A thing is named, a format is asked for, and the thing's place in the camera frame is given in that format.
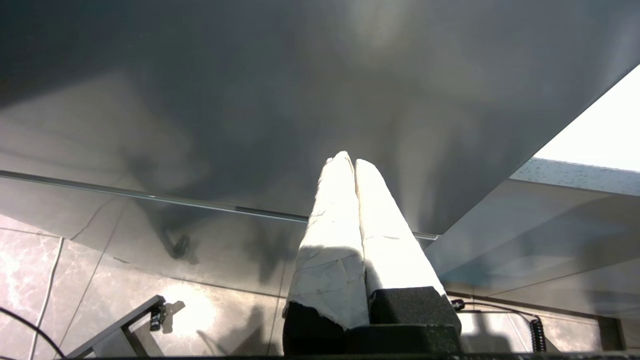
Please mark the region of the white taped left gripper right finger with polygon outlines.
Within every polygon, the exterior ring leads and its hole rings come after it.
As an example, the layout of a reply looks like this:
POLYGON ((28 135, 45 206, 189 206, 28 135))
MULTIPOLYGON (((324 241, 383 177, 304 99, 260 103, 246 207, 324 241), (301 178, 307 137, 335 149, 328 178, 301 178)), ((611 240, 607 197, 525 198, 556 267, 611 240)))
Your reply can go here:
POLYGON ((355 180, 372 324, 461 330, 442 282, 380 171, 371 162, 358 159, 355 180))

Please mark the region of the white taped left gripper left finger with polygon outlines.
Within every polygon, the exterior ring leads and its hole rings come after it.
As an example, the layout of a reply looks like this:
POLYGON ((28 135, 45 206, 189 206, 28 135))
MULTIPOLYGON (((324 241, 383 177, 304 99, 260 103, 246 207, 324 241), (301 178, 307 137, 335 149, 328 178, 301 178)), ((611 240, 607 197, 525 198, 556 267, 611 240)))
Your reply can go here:
POLYGON ((343 354, 346 333, 370 323, 355 169, 346 151, 322 167, 282 317, 286 356, 343 354))

